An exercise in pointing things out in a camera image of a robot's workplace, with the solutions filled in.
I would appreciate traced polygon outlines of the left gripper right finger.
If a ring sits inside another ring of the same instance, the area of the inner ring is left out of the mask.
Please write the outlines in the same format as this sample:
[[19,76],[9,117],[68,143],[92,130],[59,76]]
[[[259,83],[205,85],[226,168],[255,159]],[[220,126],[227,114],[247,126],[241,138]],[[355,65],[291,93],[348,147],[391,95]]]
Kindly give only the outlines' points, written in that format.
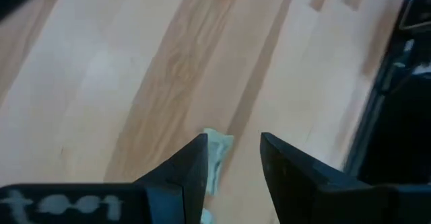
[[431,224],[429,185],[370,185],[271,133],[260,155],[280,224]]

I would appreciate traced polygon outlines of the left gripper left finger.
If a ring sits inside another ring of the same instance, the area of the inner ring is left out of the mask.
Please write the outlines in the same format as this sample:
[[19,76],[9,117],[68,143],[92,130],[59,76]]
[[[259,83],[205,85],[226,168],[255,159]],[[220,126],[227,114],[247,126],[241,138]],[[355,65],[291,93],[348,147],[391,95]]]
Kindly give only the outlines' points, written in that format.
[[207,173],[201,133],[134,182],[4,186],[0,224],[200,224]]

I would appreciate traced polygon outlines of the pale green cloth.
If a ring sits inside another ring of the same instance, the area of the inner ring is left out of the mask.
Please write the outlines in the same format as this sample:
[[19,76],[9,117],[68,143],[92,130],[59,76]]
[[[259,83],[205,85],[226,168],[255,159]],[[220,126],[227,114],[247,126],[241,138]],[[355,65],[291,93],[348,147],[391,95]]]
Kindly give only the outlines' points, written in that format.
[[225,135],[212,128],[205,128],[208,150],[208,174],[206,192],[212,196],[218,193],[223,162],[234,144],[233,135]]

